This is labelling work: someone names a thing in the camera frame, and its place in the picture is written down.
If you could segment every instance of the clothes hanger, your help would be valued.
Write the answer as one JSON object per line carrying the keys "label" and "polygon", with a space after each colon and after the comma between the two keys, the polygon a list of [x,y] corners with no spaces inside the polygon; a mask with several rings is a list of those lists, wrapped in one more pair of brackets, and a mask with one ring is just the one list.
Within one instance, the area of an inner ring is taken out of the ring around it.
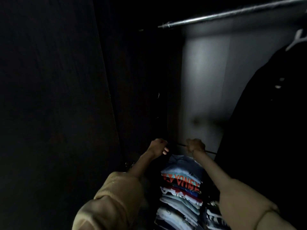
{"label": "clothes hanger", "polygon": [[289,46],[287,46],[286,51],[289,51],[297,43],[307,41],[307,36],[301,38],[302,33],[303,33],[303,29],[299,29],[299,30],[296,31],[295,36],[294,36],[294,40]]}

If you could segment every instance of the person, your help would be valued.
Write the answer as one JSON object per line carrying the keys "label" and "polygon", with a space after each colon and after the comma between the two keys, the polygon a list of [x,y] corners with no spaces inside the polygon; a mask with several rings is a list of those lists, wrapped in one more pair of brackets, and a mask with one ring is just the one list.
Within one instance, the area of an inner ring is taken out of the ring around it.
{"label": "person", "polygon": [[[113,172],[93,200],[77,213],[72,230],[129,229],[143,199],[140,177],[150,162],[169,152],[167,141],[155,139],[147,151],[127,172]],[[219,208],[232,230],[292,230],[279,216],[277,205],[266,197],[231,178],[206,153],[200,139],[187,139],[187,151],[206,170],[220,191]]]}

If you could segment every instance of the silver hanging rail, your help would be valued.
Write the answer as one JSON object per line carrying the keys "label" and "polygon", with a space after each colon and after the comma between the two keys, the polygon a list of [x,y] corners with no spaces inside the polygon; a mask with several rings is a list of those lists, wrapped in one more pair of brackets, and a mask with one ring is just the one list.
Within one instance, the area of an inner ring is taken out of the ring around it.
{"label": "silver hanging rail", "polygon": [[209,21],[209,20],[214,20],[214,19],[233,17],[233,16],[236,16],[236,15],[247,14],[247,13],[252,13],[252,12],[261,11],[261,10],[274,9],[276,7],[283,7],[283,6],[298,4],[298,3],[301,3],[301,2],[304,2],[304,1],[307,1],[307,0],[274,1],[274,2],[269,2],[269,3],[266,3],[266,4],[244,7],[242,9],[226,11],[226,12],[222,12],[222,13],[218,13],[218,14],[206,15],[206,16],[202,16],[202,17],[198,17],[198,18],[190,18],[190,19],[186,19],[186,20],[182,20],[182,21],[178,21],[178,22],[168,22],[168,23],[165,23],[161,26],[158,26],[158,28],[171,28],[171,27],[183,26],[183,25],[187,25],[187,24],[204,22],[204,21]]}

